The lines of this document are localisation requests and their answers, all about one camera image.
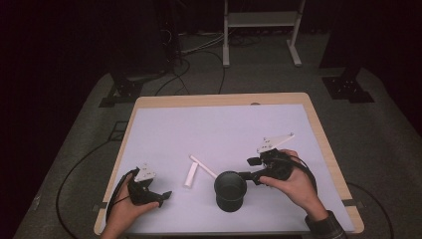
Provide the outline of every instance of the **black cup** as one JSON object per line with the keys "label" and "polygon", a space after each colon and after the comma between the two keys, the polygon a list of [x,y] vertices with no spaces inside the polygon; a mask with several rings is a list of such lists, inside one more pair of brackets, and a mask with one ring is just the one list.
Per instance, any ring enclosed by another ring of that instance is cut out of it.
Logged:
{"label": "black cup", "polygon": [[225,171],[214,182],[218,207],[226,212],[235,212],[242,207],[247,185],[235,171]]}

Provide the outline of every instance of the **floor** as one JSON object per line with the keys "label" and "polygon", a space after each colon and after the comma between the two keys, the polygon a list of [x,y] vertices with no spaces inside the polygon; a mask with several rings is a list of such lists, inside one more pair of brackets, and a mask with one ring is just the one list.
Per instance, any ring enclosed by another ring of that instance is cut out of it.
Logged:
{"label": "floor", "polygon": [[[211,37],[182,36],[182,48],[194,48]],[[329,34],[299,34],[300,68],[290,57],[288,37],[245,39],[256,44],[231,47],[231,66],[226,69],[221,64],[221,45],[188,55],[174,67],[182,81],[169,73],[146,83],[141,95],[305,92],[360,205],[365,230],[350,238],[384,239],[392,231],[403,239],[422,235],[421,137],[382,82],[365,69],[357,80],[374,103],[331,99],[321,78],[338,76],[342,69],[318,68]],[[93,88],[15,238],[98,237],[94,223],[120,147],[120,141],[108,138],[117,121],[128,121],[133,107],[99,108],[111,86],[110,75],[104,75]]]}

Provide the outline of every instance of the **shelf leg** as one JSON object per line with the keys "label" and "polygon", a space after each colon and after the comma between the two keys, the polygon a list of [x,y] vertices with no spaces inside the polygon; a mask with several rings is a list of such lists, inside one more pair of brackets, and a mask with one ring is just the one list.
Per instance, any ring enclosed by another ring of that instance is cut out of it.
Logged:
{"label": "shelf leg", "polygon": [[296,47],[295,47],[295,43],[296,43],[296,38],[299,33],[299,27],[301,26],[302,16],[304,15],[305,2],[306,0],[302,0],[299,5],[298,15],[296,16],[296,20],[295,20],[295,27],[293,29],[292,39],[287,41],[289,51],[292,55],[292,58],[296,67],[302,66],[302,61],[301,61],[301,58],[299,58],[298,51],[296,50]]}
{"label": "shelf leg", "polygon": [[229,57],[229,8],[228,0],[224,1],[224,42],[223,42],[223,67],[230,67]]}

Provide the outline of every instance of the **sleeve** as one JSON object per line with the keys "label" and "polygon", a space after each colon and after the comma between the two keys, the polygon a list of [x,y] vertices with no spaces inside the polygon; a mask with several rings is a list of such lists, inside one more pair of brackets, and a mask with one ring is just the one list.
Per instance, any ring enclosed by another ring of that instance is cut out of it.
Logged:
{"label": "sleeve", "polygon": [[328,212],[328,217],[325,220],[312,222],[308,217],[305,222],[311,230],[311,233],[316,239],[345,239],[347,238],[341,225],[338,223],[334,214]]}

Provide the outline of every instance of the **right hand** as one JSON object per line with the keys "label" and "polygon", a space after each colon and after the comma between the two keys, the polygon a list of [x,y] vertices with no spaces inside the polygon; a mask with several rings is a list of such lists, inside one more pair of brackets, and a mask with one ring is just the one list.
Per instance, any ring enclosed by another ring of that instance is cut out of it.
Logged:
{"label": "right hand", "polygon": [[[282,149],[280,151],[295,156],[291,157],[291,159],[300,163],[296,158],[299,157],[297,152],[288,149]],[[276,187],[284,192],[295,204],[307,212],[310,220],[320,221],[328,217],[328,213],[317,197],[313,184],[307,174],[299,168],[294,167],[291,176],[286,181],[261,176],[260,182],[268,186]]]}

